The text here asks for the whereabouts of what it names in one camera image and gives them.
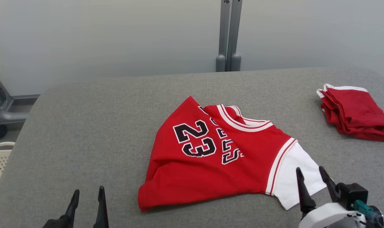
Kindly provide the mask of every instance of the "white partition panel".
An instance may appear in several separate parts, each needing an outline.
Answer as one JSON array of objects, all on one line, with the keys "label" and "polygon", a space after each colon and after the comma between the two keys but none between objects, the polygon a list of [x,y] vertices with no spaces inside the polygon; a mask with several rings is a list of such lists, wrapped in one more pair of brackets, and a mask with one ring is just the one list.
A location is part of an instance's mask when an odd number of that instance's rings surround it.
[{"label": "white partition panel", "polygon": [[384,76],[384,0],[243,0],[241,70],[359,66]]},{"label": "white partition panel", "polygon": [[214,72],[221,1],[0,0],[11,95],[95,77]]}]

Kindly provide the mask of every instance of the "white sleeve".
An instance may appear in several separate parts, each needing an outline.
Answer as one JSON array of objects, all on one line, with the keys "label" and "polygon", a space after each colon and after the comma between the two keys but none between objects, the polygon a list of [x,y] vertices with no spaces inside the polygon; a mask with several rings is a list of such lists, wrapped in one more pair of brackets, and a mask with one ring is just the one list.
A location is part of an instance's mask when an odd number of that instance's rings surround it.
[{"label": "white sleeve", "polygon": [[286,210],[299,203],[297,167],[302,170],[305,185],[310,195],[326,187],[321,178],[319,166],[296,142],[281,159],[272,191],[272,195],[279,199]]}]

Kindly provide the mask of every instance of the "folded red cloth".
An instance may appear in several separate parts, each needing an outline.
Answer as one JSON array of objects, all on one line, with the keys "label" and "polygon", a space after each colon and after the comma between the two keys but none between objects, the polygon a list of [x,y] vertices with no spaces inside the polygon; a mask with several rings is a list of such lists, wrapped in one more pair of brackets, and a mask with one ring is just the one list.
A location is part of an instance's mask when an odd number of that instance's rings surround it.
[{"label": "folded red cloth", "polygon": [[361,87],[324,85],[317,94],[327,121],[354,137],[384,141],[384,112]]}]

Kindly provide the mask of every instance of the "gray fabric surface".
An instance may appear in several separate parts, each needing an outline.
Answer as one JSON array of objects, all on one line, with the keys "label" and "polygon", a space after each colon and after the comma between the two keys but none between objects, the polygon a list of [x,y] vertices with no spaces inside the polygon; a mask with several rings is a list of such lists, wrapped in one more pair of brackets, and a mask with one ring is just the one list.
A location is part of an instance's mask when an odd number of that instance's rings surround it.
[{"label": "gray fabric surface", "polygon": [[[42,227],[80,189],[74,227],[92,227],[104,185],[111,227],[297,227],[299,206],[241,195],[142,213],[137,191],[158,128],[192,95],[202,106],[238,105],[299,140],[336,182],[369,190],[384,212],[384,142],[339,134],[325,121],[316,89],[366,88],[384,111],[384,79],[368,69],[300,68],[107,78],[60,85],[33,106],[0,181],[0,228]],[[330,202],[326,189],[313,199]]]}]

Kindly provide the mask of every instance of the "red jersey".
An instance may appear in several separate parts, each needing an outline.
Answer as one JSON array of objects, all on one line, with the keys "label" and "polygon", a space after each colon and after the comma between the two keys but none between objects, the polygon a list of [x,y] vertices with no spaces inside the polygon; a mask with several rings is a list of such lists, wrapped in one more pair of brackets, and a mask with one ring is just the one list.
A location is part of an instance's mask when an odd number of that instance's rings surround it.
[{"label": "red jersey", "polygon": [[236,106],[202,108],[188,97],[157,132],[139,207],[263,193],[289,209],[299,202],[297,167],[310,194],[325,187],[297,140],[270,121],[244,118]]}]

